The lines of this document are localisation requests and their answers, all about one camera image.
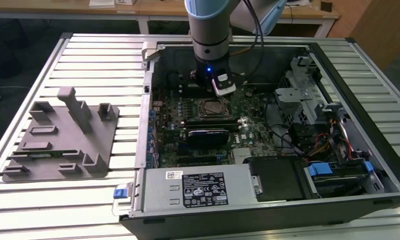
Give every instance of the power supply label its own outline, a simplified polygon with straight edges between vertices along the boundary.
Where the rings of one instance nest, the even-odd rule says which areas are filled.
[[[181,188],[185,208],[228,205],[222,172],[182,175]]]

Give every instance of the white label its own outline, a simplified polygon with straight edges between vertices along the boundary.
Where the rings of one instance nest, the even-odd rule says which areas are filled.
[[[166,171],[165,179],[182,179],[182,171]]]
[[[134,11],[117,11],[117,14],[136,14]]]

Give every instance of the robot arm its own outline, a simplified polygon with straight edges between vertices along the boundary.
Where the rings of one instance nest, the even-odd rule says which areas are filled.
[[[268,18],[266,21],[260,21],[261,26],[265,25],[270,29],[274,27],[285,3],[286,0],[256,0],[253,8],[261,9],[265,13],[264,19]],[[244,18],[252,20],[252,16],[244,2],[238,0],[185,0],[185,9],[196,57],[194,79],[200,86],[208,91],[213,89],[221,97],[236,90],[229,69],[230,15],[236,9],[240,22]],[[249,25],[236,25],[244,29],[250,28]]]

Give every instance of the aluminum extrusion table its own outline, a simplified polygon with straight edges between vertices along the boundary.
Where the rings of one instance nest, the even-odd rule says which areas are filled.
[[[185,35],[64,34],[0,141],[0,240],[134,240],[112,214],[113,189],[132,181],[142,83],[145,41],[184,42]],[[253,41],[237,36],[234,42]],[[356,43],[329,38],[274,38],[266,42],[317,42],[372,120],[400,156],[400,92]],[[37,100],[53,106],[58,87],[76,88],[89,105],[108,102],[120,109],[105,178],[5,183],[1,171],[16,150]],[[333,101],[337,96],[324,85]],[[234,234],[229,239],[389,239],[400,240],[400,207],[380,210],[349,223]]]

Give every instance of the metal bracket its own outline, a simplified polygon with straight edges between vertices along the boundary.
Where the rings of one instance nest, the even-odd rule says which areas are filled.
[[[274,93],[278,97],[278,101],[284,103],[298,103],[301,100],[312,99],[306,89],[277,88]]]
[[[144,62],[154,59],[158,56],[157,41],[144,41],[140,53]]]

